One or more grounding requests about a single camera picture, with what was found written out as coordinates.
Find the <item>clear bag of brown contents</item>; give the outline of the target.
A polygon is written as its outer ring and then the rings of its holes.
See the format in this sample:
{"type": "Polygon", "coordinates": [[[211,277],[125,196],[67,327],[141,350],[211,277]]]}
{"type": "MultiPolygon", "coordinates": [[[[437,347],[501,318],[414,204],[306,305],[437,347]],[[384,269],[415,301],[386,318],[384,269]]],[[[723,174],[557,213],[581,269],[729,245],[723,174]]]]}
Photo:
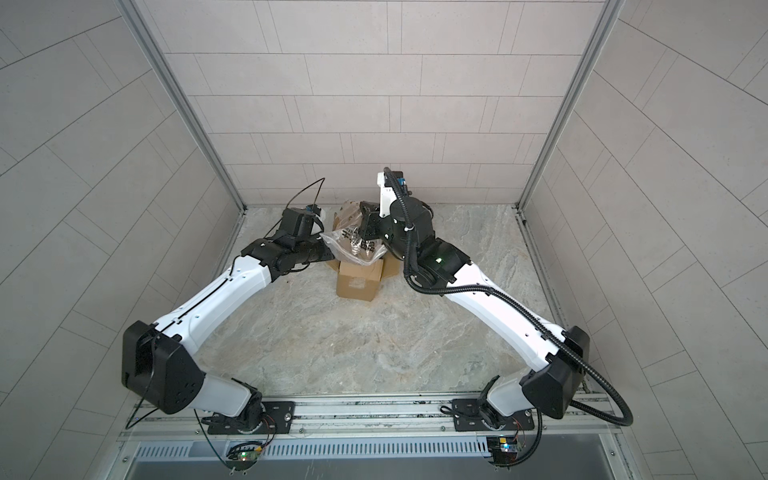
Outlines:
{"type": "Polygon", "coordinates": [[[320,237],[335,260],[371,266],[384,257],[386,247],[380,239],[363,238],[363,220],[359,202],[346,201],[334,212],[332,229],[320,237]]]}

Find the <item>brown cardboard express box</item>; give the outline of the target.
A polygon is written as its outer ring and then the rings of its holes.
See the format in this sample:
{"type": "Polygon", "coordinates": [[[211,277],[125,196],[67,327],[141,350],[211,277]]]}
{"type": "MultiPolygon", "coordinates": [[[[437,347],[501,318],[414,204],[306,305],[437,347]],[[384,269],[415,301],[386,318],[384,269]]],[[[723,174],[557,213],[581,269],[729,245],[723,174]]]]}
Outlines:
{"type": "Polygon", "coordinates": [[[360,266],[333,259],[331,267],[337,271],[336,293],[341,298],[372,301],[383,280],[401,274],[402,263],[386,248],[386,253],[371,266],[360,266]]]}

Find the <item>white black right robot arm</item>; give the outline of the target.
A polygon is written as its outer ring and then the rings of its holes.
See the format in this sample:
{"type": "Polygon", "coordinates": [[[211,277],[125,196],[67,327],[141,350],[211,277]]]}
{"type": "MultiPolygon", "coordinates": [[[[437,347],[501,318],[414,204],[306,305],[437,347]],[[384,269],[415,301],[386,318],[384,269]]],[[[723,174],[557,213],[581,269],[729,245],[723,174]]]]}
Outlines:
{"type": "Polygon", "coordinates": [[[501,290],[470,257],[434,233],[430,209],[407,197],[380,204],[364,202],[362,233],[376,239],[403,262],[404,278],[418,293],[443,296],[463,307],[505,340],[526,366],[497,376],[478,400],[480,418],[502,427],[515,413],[535,409],[564,417],[577,388],[589,373],[589,337],[581,329],[553,324],[501,290]]]}

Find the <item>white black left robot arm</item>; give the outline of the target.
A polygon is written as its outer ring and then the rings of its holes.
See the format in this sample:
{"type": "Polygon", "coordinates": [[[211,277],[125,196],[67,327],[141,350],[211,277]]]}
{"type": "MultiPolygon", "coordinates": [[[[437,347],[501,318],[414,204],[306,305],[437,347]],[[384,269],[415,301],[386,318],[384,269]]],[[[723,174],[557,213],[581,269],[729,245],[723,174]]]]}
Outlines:
{"type": "Polygon", "coordinates": [[[257,388],[205,373],[194,359],[206,339],[244,302],[290,273],[333,255],[321,234],[326,213],[315,204],[283,210],[275,231],[243,248],[199,293],[152,323],[123,334],[121,382],[165,414],[187,408],[229,432],[251,433],[265,421],[257,388]]]}

